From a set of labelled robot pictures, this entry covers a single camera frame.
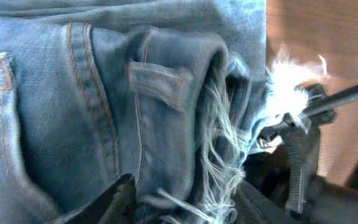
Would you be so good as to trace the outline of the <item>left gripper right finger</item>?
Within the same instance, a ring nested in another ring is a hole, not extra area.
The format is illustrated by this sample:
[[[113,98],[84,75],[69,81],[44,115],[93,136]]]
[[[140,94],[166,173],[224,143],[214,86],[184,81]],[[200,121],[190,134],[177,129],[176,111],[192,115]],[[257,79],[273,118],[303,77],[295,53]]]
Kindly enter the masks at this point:
[[[237,210],[235,224],[300,224],[245,180],[238,186],[233,200]]]

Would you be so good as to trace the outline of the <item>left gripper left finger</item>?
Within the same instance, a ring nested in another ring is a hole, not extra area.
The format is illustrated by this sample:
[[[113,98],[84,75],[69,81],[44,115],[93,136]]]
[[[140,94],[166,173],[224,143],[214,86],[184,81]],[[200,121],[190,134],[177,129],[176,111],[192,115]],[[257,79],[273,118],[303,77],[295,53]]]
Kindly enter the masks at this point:
[[[135,178],[124,174],[96,200],[52,220],[51,224],[132,224]]]

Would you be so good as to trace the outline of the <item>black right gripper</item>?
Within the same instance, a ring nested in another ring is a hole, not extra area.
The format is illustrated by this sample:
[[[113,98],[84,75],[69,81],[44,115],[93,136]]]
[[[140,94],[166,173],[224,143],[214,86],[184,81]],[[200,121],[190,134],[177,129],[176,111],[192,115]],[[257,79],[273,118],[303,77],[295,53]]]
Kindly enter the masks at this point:
[[[336,112],[325,109],[309,114],[308,118],[311,121],[308,131],[297,128],[287,114],[282,123],[263,129],[263,142],[280,137],[284,150],[249,156],[245,162],[246,181],[300,223],[358,224],[358,191],[315,175],[321,139],[319,126],[333,123]]]

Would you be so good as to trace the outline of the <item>light blue denim jeans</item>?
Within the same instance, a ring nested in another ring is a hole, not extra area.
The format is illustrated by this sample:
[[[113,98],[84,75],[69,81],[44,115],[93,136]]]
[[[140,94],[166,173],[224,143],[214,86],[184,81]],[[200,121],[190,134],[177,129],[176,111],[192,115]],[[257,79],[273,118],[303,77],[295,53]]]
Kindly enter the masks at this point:
[[[133,223],[234,223],[243,163],[326,62],[265,65],[264,1],[0,1],[0,223],[135,178]]]

